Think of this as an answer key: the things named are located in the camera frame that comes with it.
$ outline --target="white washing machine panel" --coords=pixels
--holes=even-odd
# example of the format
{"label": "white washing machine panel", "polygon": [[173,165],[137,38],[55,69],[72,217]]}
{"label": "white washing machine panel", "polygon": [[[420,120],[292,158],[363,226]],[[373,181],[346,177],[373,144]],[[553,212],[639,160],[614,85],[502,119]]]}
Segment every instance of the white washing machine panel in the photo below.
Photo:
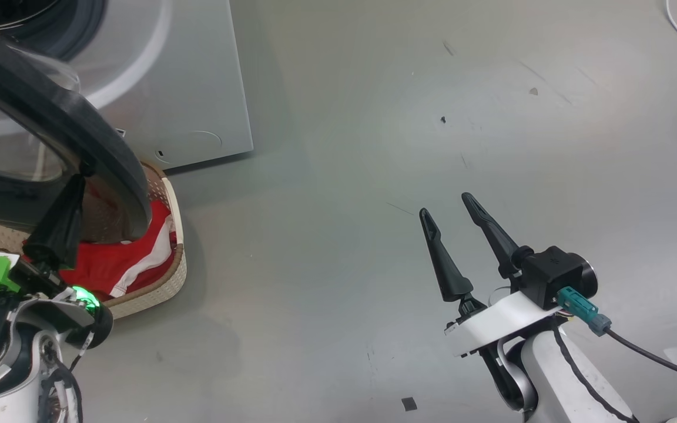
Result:
{"label": "white washing machine panel", "polygon": [[142,161],[167,169],[253,149],[228,0],[108,0],[70,64]]}

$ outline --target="gray floor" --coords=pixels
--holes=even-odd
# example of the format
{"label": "gray floor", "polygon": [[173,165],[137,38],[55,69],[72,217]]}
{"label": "gray floor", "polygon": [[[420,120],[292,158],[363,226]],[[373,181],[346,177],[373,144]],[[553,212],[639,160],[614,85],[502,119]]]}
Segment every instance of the gray floor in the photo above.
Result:
{"label": "gray floor", "polygon": [[[465,190],[519,243],[588,258],[617,332],[677,345],[677,34],[660,1],[232,8],[256,150],[172,177],[185,289],[78,366],[87,421],[519,421],[444,345],[456,310],[417,211],[479,297],[502,284]],[[677,415],[677,375],[568,329],[642,421]]]}

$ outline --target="green light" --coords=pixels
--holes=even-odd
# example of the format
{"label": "green light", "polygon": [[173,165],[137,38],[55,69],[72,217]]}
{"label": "green light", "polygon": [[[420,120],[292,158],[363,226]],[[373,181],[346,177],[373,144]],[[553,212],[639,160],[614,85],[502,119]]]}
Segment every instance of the green light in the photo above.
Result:
{"label": "green light", "polygon": [[83,301],[85,303],[85,310],[89,311],[91,314],[96,308],[101,306],[98,298],[84,287],[73,286],[72,289],[75,290],[78,301]]}

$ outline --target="clothes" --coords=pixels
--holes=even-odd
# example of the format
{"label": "clothes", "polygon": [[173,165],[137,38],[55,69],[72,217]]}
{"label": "clothes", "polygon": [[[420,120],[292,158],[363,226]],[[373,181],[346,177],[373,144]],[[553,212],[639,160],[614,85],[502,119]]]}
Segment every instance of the clothes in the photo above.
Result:
{"label": "clothes", "polygon": [[74,270],[62,270],[64,280],[81,286],[101,297],[121,297],[139,278],[147,286],[153,283],[144,273],[155,270],[163,276],[171,266],[172,230],[171,212],[161,201],[150,204],[153,219],[148,232],[134,243],[91,244],[78,247],[78,265]]}

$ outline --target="washing machine door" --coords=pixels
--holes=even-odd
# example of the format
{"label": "washing machine door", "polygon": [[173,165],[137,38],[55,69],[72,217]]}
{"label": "washing machine door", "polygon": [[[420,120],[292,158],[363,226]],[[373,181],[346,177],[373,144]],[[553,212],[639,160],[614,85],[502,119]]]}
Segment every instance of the washing machine door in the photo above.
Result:
{"label": "washing machine door", "polygon": [[0,135],[0,224],[35,228],[82,169],[89,175],[83,238],[139,238],[150,221],[139,161],[83,96],[59,86],[12,43],[0,35],[0,121],[11,119],[25,131]]}

